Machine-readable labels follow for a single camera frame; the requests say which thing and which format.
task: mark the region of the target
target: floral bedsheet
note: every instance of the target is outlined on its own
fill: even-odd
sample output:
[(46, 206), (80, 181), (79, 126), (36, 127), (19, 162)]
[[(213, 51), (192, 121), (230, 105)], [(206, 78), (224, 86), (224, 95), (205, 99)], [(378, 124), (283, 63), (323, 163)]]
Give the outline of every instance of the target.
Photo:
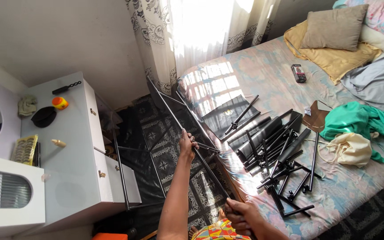
[[(307, 77), (305, 83), (296, 83), (291, 71), (292, 64), (301, 64)], [(179, 91), (199, 118), (239, 94), (248, 101), (258, 94), (259, 99), (254, 107), (262, 113), (250, 126), (267, 116), (279, 116), (291, 108), (303, 113), (304, 107), (310, 106), (315, 100), (333, 108), (350, 101), (364, 103), (343, 85), (333, 85), (328, 75), (316, 64), (296, 58), (282, 37), (190, 68), (178, 83)], [(329, 164), (317, 158), (316, 172), (323, 179), (316, 178), (313, 191), (306, 194), (300, 192), (294, 200), (300, 207), (313, 204), (315, 208), (307, 211), (312, 217), (296, 214), (282, 219), (266, 191), (256, 189), (262, 180), (261, 175), (252, 177), (244, 170), (226, 141), (221, 143), (210, 131), (208, 134), (221, 150), (218, 159), (241, 197), (256, 204), (261, 215), (290, 239), (317, 237), (384, 188), (384, 164), (370, 161), (366, 166), (357, 168)], [(384, 148), (384, 138), (378, 141)], [(301, 145), (304, 153), (296, 160), (310, 168), (313, 147), (314, 142), (304, 141)], [(289, 190), (294, 191), (305, 174), (304, 171), (297, 171), (292, 175), (284, 194)], [(285, 212), (292, 210), (284, 205)]]

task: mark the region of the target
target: green cloth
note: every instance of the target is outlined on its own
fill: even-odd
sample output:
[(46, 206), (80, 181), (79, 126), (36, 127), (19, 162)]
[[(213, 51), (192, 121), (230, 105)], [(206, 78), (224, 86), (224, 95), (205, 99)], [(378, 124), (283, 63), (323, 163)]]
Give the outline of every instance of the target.
[[(354, 132), (370, 139), (371, 132), (384, 136), (384, 111), (372, 106), (349, 102), (330, 111), (325, 119), (325, 128), (320, 136), (333, 140), (339, 133)], [(373, 150), (371, 159), (384, 163), (380, 153)]]

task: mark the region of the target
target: small box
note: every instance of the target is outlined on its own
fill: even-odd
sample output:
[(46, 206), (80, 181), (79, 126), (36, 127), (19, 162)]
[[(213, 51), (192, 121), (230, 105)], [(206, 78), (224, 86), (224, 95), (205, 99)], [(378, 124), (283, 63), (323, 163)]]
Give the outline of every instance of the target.
[(300, 64), (291, 65), (291, 70), (293, 71), (296, 82), (306, 82), (306, 75)]

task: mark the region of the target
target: beige pillow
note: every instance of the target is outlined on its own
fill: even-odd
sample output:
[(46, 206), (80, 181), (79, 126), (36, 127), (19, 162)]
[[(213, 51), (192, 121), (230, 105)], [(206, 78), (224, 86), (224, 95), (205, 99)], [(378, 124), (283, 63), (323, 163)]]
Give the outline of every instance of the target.
[(300, 48), (356, 51), (368, 4), (328, 11), (309, 12), (308, 30)]
[(334, 84), (339, 84), (340, 79), (350, 70), (362, 67), (381, 53), (380, 49), (367, 43), (358, 43), (356, 52), (328, 47), (299, 49), (307, 28), (307, 20), (292, 27), (284, 33), (284, 41), (296, 57), (316, 63)]

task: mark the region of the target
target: curtain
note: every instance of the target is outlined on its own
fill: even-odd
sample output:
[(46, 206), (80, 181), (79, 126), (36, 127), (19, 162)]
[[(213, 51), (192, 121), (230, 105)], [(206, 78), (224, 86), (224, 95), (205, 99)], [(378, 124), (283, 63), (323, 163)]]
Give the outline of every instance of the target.
[(177, 76), (188, 68), (260, 44), (265, 31), (270, 30), (279, 3), (279, 0), (125, 1), (145, 74), (165, 94), (171, 94)]

